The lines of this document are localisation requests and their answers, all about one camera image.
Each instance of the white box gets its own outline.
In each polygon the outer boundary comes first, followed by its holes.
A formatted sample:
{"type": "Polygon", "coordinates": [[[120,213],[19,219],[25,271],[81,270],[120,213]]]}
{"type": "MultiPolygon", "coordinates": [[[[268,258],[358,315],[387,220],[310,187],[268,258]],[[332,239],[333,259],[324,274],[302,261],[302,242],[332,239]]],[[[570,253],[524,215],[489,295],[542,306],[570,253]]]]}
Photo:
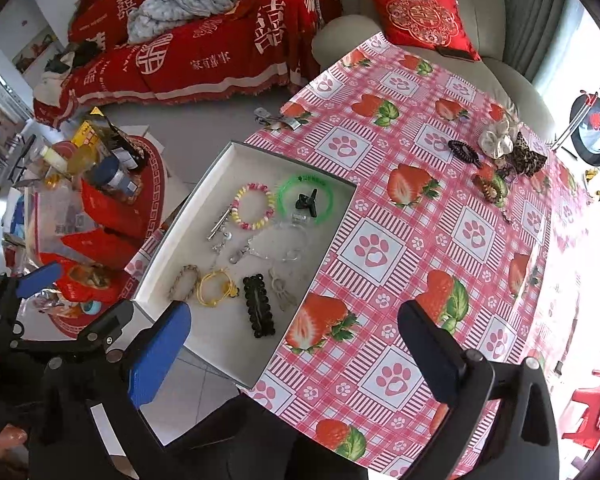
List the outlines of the white box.
{"type": "Polygon", "coordinates": [[[240,287],[240,295],[221,301],[215,308],[200,305],[195,296],[191,298],[188,303],[192,328],[185,347],[238,384],[252,388],[304,300],[354,192],[355,186],[350,182],[317,168],[240,142],[231,142],[207,170],[167,231],[138,287],[134,301],[155,321],[167,308],[168,291],[183,266],[196,265],[203,274],[209,272],[214,264],[215,268],[225,268],[240,287]],[[211,250],[212,243],[206,238],[237,190],[249,182],[261,182],[275,192],[277,187],[298,174],[318,176],[327,181],[333,191],[331,215],[320,225],[307,228],[309,241],[300,260],[274,264],[270,260],[245,254],[237,264],[229,264],[228,257],[243,247],[246,239],[254,234],[240,229],[231,219],[228,227],[233,237],[222,253],[216,256],[211,250]],[[285,278],[286,288],[298,300],[297,305],[284,312],[278,306],[278,298],[271,289],[267,275],[272,266],[285,278]],[[242,294],[243,277],[257,273],[265,277],[276,329],[275,335],[260,339],[253,335],[242,294]]]}

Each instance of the smartphone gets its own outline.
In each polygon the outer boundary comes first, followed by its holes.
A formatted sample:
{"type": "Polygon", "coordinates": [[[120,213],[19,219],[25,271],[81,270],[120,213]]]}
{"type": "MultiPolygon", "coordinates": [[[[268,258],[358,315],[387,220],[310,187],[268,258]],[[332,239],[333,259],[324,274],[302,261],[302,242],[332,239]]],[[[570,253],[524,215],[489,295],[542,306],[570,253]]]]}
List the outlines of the smartphone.
{"type": "Polygon", "coordinates": [[[463,61],[475,61],[475,59],[468,52],[465,52],[464,50],[458,50],[456,48],[449,48],[448,46],[437,46],[436,52],[440,54],[440,56],[444,57],[462,59],[463,61]]]}

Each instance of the strawberry print tablecloth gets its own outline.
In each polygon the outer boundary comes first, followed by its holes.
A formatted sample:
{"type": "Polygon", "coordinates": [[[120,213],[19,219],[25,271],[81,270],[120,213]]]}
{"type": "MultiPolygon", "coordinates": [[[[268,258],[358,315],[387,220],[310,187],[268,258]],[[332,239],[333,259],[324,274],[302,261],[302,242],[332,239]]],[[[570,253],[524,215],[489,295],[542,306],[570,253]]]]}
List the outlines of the strawberry print tablecloth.
{"type": "MultiPolygon", "coordinates": [[[[548,155],[531,179],[508,184],[490,165],[478,173],[452,156],[450,139],[479,151],[478,135],[502,109],[382,34],[282,111],[302,126],[261,130],[248,142],[357,190],[312,293],[249,394],[334,452],[400,476],[442,415],[398,334],[400,304],[417,298],[490,360],[535,355],[551,381],[577,309],[586,194],[526,126],[531,148],[548,155]],[[510,222],[483,199],[476,173],[503,197],[510,222]]],[[[495,413],[488,408],[458,474],[475,465],[495,413]]]]}

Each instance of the black hair clip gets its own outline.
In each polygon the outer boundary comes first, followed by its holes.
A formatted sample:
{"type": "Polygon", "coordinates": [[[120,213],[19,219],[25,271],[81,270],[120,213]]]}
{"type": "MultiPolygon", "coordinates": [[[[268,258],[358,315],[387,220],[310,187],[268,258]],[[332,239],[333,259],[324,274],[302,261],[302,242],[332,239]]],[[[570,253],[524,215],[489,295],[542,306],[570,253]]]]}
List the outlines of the black hair clip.
{"type": "Polygon", "coordinates": [[[480,157],[476,151],[462,140],[450,140],[448,142],[449,149],[457,158],[465,164],[475,164],[476,168],[481,168],[480,157]]]}
{"type": "Polygon", "coordinates": [[[264,286],[264,277],[262,274],[255,274],[243,278],[242,282],[253,335],[256,338],[274,335],[276,329],[273,326],[273,314],[267,297],[267,289],[264,286]]]}
{"type": "Polygon", "coordinates": [[[311,196],[303,195],[301,193],[298,196],[298,200],[296,200],[296,209],[308,209],[311,218],[316,218],[318,216],[318,213],[315,210],[315,197],[317,194],[317,189],[313,190],[311,196]]]}

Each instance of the gray blanket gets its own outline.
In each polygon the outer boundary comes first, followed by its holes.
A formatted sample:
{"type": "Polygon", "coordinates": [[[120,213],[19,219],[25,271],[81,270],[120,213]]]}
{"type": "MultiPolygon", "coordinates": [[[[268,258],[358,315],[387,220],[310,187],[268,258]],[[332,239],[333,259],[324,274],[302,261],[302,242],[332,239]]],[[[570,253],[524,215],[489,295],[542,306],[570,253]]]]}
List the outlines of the gray blanket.
{"type": "Polygon", "coordinates": [[[129,43],[156,38],[170,28],[194,18],[206,18],[230,10],[236,0],[145,0],[129,13],[126,30],[129,43]]]}

